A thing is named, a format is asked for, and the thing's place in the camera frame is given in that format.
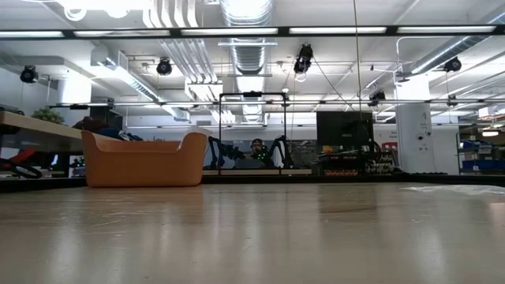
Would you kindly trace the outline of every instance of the orange plastic tub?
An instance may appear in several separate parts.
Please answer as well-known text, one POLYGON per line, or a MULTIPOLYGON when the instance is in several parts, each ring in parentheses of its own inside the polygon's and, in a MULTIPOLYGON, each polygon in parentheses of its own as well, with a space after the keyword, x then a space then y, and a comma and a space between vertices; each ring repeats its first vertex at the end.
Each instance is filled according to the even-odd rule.
POLYGON ((91 187, 194 186, 202 179, 207 137, 182 142, 120 141, 82 132, 91 187))

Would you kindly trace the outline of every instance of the black monitor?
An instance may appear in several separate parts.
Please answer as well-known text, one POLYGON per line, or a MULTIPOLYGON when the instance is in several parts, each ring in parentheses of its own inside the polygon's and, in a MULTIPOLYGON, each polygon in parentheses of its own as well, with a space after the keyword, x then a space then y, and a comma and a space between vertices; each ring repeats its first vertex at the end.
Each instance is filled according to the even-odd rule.
POLYGON ((357 149, 373 143, 372 113, 320 111, 317 113, 317 144, 357 149))

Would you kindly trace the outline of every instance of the person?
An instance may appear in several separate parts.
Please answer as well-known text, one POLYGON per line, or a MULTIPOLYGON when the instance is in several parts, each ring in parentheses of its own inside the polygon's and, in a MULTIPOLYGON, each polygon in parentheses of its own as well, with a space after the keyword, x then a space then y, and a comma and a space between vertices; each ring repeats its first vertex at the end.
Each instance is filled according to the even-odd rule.
POLYGON ((256 138, 251 143, 251 158, 260 160, 266 167, 274 167, 275 164, 271 159, 268 147, 264 145, 260 138, 256 138))

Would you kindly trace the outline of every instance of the white pillar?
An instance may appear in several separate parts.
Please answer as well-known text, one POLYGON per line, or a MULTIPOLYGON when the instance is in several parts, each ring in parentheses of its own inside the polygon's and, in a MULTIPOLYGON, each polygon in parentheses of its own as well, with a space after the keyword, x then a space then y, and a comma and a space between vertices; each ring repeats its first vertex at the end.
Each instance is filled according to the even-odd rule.
MULTIPOLYGON (((85 77, 71 77, 58 82, 59 103, 90 103, 92 101, 92 82, 85 77)), ((57 109, 63 115, 65 124, 75 125, 85 116, 89 116, 87 110, 70 110, 69 108, 57 109)))
MULTIPOLYGON (((396 86, 397 99, 430 99, 427 75, 409 78, 396 86)), ((429 103, 396 107, 400 167, 407 173, 435 172, 432 115, 429 103)))

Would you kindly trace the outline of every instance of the white ceiling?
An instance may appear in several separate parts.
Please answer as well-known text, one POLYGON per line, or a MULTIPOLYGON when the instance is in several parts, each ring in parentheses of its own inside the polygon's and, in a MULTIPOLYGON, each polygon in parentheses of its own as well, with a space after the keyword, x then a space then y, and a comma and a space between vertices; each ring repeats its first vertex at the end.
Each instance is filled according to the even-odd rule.
MULTIPOLYGON (((223 25, 219 6, 203 5, 200 1, 197 2, 197 19, 203 26, 223 25)), ((475 24, 482 23, 481 19, 486 14, 504 3, 504 0, 486 0, 485 5, 482 0, 356 0, 357 23, 475 24), (404 13, 409 6, 412 6, 412 9, 408 13, 404 13)), ((61 16, 62 9, 59 4, 47 3, 47 6, 53 8, 55 12, 44 8, 38 3, 22 2, 21 0, 1 0, 0 28, 70 28, 69 23, 61 20, 64 16, 61 16)), ((275 0, 275 11, 271 24, 278 26, 352 25, 355 24, 353 1, 275 0)), ((122 19, 111 18, 102 11, 88 12, 88 15, 82 21, 70 22, 70 25, 75 28, 145 28, 142 23, 141 12, 138 11, 132 11, 122 19)), ((230 73, 230 54, 226 48, 218 47, 219 41, 226 41, 226 39, 206 39, 205 43, 218 76, 225 82, 225 90, 232 91, 234 80, 227 77, 230 73)), ((271 63, 270 73, 272 77, 266 79, 266 91, 278 92, 286 85, 290 92, 296 92, 296 96, 292 99, 338 98, 317 64, 312 65, 308 72, 308 78, 303 83, 295 83, 293 74, 287 76, 291 62, 302 43, 312 44, 315 58, 320 62, 321 69, 328 75, 332 84, 343 94, 345 99, 354 97, 360 89, 363 89, 365 85, 381 74, 378 71, 370 71, 372 64, 376 69, 387 69, 398 60, 395 38, 371 37, 360 38, 358 41, 355 38, 279 38, 271 39, 271 41, 276 42, 278 46, 272 47, 269 54, 268 61, 271 63), (354 64, 357 61, 358 54, 361 60, 359 72, 358 66, 354 64), (278 67, 276 62, 284 62, 284 70, 278 67), (342 74, 347 73, 351 68, 352 73, 343 80, 342 74), (361 86, 358 83, 358 76, 360 77, 361 86)), ((403 40, 400 44, 399 60, 402 62, 416 61, 446 41, 448 39, 403 40)), ((135 69, 140 74, 151 74, 151 76, 142 76, 156 88, 184 88, 184 77, 177 69, 168 77, 157 76, 155 64, 159 57, 166 56, 166 54, 164 54, 163 49, 156 40, 107 40, 102 41, 102 43, 131 55, 130 59, 135 59, 135 61, 130 62, 130 68, 135 69), (150 64, 149 68, 142 67, 142 63, 150 64)), ((2 56, 60 56, 80 66, 83 70, 98 76, 89 64, 91 50, 96 44, 86 41, 2 42, 0 54, 2 56)), ((503 46, 505 46, 505 37, 493 37, 461 54, 459 59, 463 63, 463 69, 502 52, 503 46)), ((452 91, 465 87, 502 71, 505 71, 505 58, 499 58, 478 69, 464 73, 457 79, 451 80, 448 86, 440 84, 432 88, 432 97, 446 94, 447 88, 452 91)), ((437 79, 437 77, 442 77, 445 80, 444 73, 433 74, 432 85, 443 81, 440 78, 437 79)), ((117 100, 135 98, 135 91, 120 80, 104 78, 100 83, 111 86, 110 96, 115 97, 117 100)), ((387 95, 392 97, 392 84, 384 87, 387 95)), ((173 95, 170 95, 170 91, 166 92, 169 94, 166 95, 168 99, 185 99, 183 95, 180 95, 180 92, 174 92, 173 95)), ((505 84, 484 88, 472 95, 477 98, 499 92, 505 92, 505 84)), ((107 88, 100 88, 100 91, 93 95, 105 96, 107 95, 107 88)), ((312 109, 313 106, 300 106, 297 108, 297 110, 307 111, 312 109)))

